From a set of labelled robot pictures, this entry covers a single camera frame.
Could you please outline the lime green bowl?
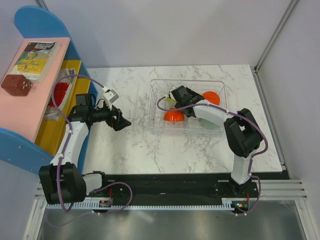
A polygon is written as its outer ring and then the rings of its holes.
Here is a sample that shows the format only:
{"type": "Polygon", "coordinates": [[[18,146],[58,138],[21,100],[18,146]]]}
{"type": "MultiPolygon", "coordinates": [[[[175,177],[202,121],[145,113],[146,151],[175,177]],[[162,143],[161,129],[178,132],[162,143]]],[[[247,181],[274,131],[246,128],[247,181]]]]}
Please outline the lime green bowl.
{"type": "Polygon", "coordinates": [[[175,102],[176,102],[174,99],[172,99],[172,98],[170,98],[170,97],[167,97],[165,100],[166,100],[167,102],[171,102],[171,103],[175,103],[175,102]]]}

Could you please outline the orange bowl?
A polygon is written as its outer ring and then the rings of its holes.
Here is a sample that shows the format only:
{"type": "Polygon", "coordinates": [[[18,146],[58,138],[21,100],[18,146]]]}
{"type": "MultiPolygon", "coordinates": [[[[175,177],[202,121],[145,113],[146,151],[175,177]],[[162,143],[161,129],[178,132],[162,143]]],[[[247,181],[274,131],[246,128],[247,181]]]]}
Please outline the orange bowl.
{"type": "Polygon", "coordinates": [[[206,91],[202,94],[205,100],[209,101],[214,105],[220,105],[221,99],[220,96],[214,91],[206,91]]]}
{"type": "Polygon", "coordinates": [[[184,122],[185,115],[181,111],[176,110],[176,108],[171,107],[169,111],[165,111],[163,120],[167,122],[184,122]]]}

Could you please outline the pale green ceramic bowl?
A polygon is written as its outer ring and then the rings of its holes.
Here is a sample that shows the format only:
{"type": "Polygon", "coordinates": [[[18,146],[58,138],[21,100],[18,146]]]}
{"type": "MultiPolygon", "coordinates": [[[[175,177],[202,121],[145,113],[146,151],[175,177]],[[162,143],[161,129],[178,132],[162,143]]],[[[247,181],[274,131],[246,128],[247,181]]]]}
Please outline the pale green ceramic bowl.
{"type": "Polygon", "coordinates": [[[206,128],[206,129],[217,129],[217,128],[220,128],[220,126],[217,125],[216,123],[213,123],[213,122],[211,122],[209,120],[206,120],[206,119],[203,119],[203,118],[199,119],[199,123],[203,128],[206,128]]]}

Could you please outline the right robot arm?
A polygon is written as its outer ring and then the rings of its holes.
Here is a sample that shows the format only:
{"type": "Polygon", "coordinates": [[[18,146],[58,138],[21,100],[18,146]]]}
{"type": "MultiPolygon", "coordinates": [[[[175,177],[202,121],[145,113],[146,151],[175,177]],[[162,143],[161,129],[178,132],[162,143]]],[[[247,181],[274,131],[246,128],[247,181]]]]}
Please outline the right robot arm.
{"type": "Polygon", "coordinates": [[[171,89],[169,98],[186,117],[205,120],[224,129],[228,146],[234,154],[233,181],[229,184],[229,191],[235,197],[242,196],[251,177],[252,157],[264,139],[251,111],[244,108],[231,112],[220,106],[219,95],[213,91],[199,94],[183,85],[171,89]]]}

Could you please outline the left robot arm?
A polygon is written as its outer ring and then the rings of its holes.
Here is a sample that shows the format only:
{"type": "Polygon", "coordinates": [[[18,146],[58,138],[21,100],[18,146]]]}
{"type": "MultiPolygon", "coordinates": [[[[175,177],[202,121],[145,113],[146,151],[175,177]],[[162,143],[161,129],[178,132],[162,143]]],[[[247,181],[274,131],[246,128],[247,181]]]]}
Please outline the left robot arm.
{"type": "Polygon", "coordinates": [[[93,103],[91,93],[76,95],[76,105],[67,117],[60,147],[50,164],[39,169],[38,175],[48,204],[82,202],[92,191],[99,197],[109,193],[110,185],[103,180],[103,173],[83,175],[78,170],[78,160],[93,124],[105,122],[115,131],[131,125],[122,111],[113,105],[118,97],[114,90],[105,92],[103,105],[99,107],[93,103]]]}

